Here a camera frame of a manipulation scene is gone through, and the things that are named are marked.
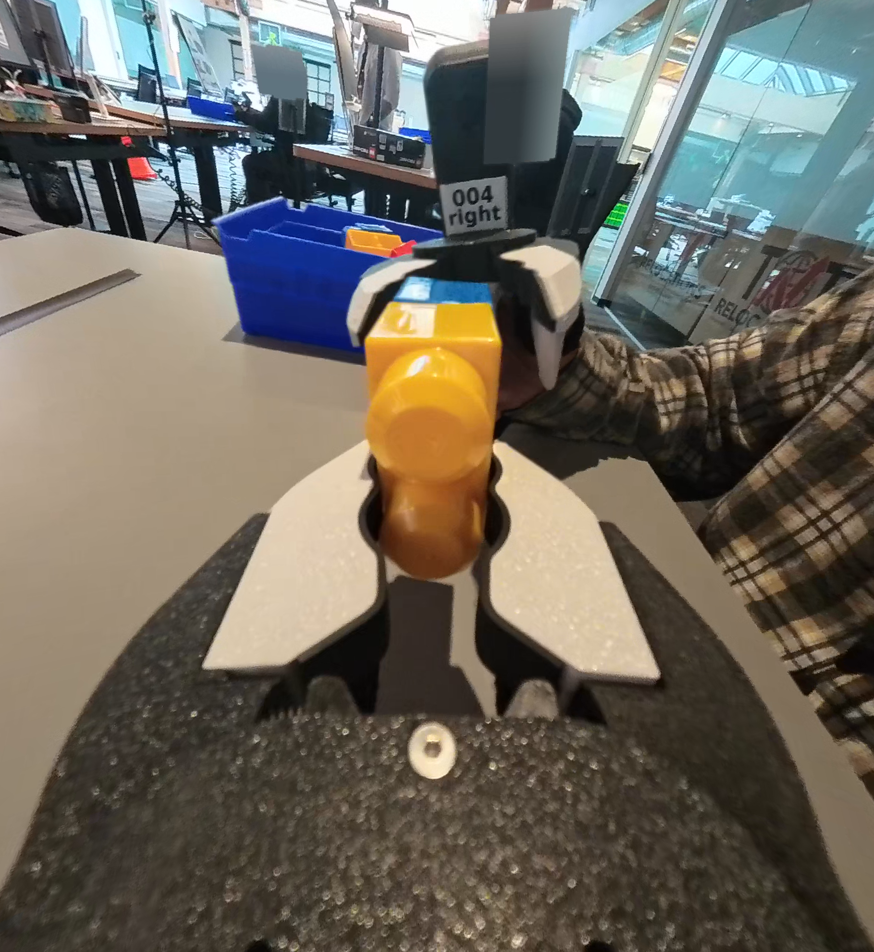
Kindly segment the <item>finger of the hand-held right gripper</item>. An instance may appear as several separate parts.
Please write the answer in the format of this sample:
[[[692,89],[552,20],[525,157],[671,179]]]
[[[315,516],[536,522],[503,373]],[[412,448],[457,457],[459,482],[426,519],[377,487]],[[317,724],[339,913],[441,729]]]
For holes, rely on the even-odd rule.
[[[528,311],[516,325],[532,347],[540,383],[550,390],[557,383],[569,332],[581,319],[578,246],[569,239],[542,238],[503,251],[499,279]]]
[[[383,308],[393,300],[407,276],[419,269],[419,258],[404,255],[381,259],[361,276],[347,312],[348,335],[354,347],[364,346]]]

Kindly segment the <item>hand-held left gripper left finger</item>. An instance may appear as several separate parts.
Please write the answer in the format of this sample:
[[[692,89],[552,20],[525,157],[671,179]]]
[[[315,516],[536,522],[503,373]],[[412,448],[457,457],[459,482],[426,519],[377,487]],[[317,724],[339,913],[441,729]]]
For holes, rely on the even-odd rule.
[[[203,669],[281,672],[381,609],[383,561],[372,530],[378,502],[365,440],[288,489],[268,511]]]

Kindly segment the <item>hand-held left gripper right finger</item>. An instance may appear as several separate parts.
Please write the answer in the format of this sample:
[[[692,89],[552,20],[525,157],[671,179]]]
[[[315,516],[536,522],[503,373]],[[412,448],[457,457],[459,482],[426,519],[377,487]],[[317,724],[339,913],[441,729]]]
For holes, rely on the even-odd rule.
[[[596,515],[520,451],[497,442],[494,457],[502,529],[489,549],[490,611],[586,681],[657,684],[658,663]]]

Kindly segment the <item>heap of mega blocks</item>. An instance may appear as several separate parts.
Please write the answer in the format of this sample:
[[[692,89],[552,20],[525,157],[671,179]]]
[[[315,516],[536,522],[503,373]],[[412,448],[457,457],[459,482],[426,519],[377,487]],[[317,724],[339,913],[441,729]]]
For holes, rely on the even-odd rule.
[[[395,258],[412,253],[417,242],[383,228],[359,223],[344,229],[345,248],[380,258]]]

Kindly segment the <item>blue two-stud mega block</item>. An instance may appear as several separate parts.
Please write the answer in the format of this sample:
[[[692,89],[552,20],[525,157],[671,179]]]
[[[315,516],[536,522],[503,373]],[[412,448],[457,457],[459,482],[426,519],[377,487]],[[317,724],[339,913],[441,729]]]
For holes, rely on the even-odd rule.
[[[491,289],[486,284],[408,276],[400,285],[393,301],[420,304],[492,304]]]

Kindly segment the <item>blue plastic bin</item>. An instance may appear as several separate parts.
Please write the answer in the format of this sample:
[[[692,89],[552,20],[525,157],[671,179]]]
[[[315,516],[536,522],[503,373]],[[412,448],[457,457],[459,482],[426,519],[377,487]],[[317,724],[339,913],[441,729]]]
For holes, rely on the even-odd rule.
[[[348,304],[362,275],[379,261],[346,248],[349,228],[387,231],[418,243],[441,232],[284,198],[215,221],[229,281],[247,336],[355,354]]]

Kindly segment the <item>yellow two-stud mega block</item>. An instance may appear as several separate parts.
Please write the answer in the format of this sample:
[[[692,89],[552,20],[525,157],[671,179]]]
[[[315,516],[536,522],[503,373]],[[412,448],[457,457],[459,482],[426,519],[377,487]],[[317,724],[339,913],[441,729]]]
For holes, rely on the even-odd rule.
[[[490,301],[388,303],[365,341],[383,553],[449,577],[484,541],[502,340]]]

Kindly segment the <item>person's right forearm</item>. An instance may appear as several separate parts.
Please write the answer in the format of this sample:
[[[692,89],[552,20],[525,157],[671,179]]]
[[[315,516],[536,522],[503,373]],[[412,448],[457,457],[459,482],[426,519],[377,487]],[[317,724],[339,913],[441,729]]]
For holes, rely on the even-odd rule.
[[[874,372],[874,267],[764,324],[681,348],[636,351],[583,330],[551,402],[505,418],[636,449],[698,497],[741,482],[824,400]],[[874,382],[848,413],[874,400]]]

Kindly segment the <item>person's right hand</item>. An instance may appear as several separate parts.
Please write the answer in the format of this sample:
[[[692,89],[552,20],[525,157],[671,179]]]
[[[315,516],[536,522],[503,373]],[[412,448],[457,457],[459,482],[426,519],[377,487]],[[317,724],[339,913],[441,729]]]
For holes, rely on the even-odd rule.
[[[539,400],[551,402],[562,387],[543,385],[538,361],[533,350],[531,332],[527,327],[529,310],[511,295],[500,297],[496,307],[496,322],[502,341],[500,383],[497,418],[519,414]]]

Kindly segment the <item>black equipment box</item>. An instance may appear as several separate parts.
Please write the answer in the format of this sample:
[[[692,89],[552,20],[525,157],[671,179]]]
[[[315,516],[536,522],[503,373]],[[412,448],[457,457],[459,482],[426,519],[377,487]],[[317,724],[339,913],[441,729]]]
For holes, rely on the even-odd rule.
[[[382,128],[355,125],[351,132],[351,151],[375,163],[421,170],[428,157],[429,141],[401,135]]]

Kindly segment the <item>black tripod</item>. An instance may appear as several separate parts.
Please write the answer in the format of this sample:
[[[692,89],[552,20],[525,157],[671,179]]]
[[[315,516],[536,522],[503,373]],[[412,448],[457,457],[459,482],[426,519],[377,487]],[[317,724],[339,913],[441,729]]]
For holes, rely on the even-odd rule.
[[[156,15],[149,8],[146,1],[140,2],[142,9],[143,22],[145,26],[147,42],[149,46],[149,52],[152,60],[152,68],[156,73],[156,87],[157,87],[157,101],[160,106],[160,113],[163,120],[163,129],[166,134],[166,142],[168,148],[168,158],[169,164],[172,169],[172,182],[173,190],[175,192],[176,198],[173,205],[173,210],[170,215],[168,224],[160,231],[157,237],[154,239],[154,243],[158,244],[162,239],[168,234],[172,227],[176,224],[182,226],[182,231],[185,240],[185,247],[187,250],[191,250],[191,233],[190,228],[193,228],[200,234],[204,235],[206,239],[212,241],[217,246],[221,246],[220,240],[217,236],[214,226],[210,225],[205,220],[205,208],[200,205],[197,205],[193,199],[187,197],[186,192],[183,188],[182,178],[180,173],[180,162],[177,152],[176,138],[175,138],[175,129],[172,126],[171,119],[169,116],[169,106],[166,99],[165,87],[162,79],[162,74],[159,69],[159,61],[156,50],[156,43],[154,38],[153,26],[156,21]]]

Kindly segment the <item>person's plaid-shirted torso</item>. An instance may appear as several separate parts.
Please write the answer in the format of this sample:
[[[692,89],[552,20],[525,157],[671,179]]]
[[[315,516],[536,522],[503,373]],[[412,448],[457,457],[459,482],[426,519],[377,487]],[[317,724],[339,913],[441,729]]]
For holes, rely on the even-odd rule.
[[[813,413],[700,536],[874,800],[874,413]]]

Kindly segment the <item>black mesh chair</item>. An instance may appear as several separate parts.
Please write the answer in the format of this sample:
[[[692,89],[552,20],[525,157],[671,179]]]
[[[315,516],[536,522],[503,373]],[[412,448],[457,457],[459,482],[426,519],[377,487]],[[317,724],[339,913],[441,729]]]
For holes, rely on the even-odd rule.
[[[17,168],[29,204],[41,221],[61,228],[83,224],[84,212],[65,169],[48,161],[19,163]]]

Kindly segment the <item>black computer monitors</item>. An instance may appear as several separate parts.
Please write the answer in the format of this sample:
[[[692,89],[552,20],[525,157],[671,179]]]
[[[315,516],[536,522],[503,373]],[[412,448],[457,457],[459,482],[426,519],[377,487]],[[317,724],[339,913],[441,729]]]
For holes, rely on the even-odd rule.
[[[81,25],[78,2],[0,1],[0,61],[74,78],[70,42]]]

